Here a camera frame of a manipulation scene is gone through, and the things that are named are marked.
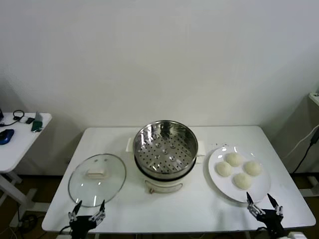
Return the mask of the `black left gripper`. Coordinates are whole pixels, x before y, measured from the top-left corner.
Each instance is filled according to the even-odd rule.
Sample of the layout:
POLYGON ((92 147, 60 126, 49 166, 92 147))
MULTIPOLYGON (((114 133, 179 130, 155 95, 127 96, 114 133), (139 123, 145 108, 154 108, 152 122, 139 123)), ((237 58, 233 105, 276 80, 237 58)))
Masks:
POLYGON ((74 207, 72 212, 68 213, 71 227, 72 239, 85 239, 88 232, 97 227, 97 223, 101 223, 105 218, 105 200, 102 202, 99 211, 93 216, 79 216, 77 214, 82 205, 82 200, 74 207))

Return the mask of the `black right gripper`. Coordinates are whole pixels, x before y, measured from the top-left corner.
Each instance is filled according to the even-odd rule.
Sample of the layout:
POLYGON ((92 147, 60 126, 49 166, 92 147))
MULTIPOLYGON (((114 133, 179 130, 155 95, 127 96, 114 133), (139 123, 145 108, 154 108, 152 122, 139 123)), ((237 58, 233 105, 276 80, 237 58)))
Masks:
POLYGON ((265 224, 267 228, 267 232, 271 239, 279 239, 287 236, 283 226, 281 225, 281 221, 283 219, 283 207, 279 206, 277 201, 270 195, 267 194, 269 201, 275 210, 262 210, 258 208, 250 194, 247 192, 247 209, 248 211, 257 218, 258 221, 265 224))

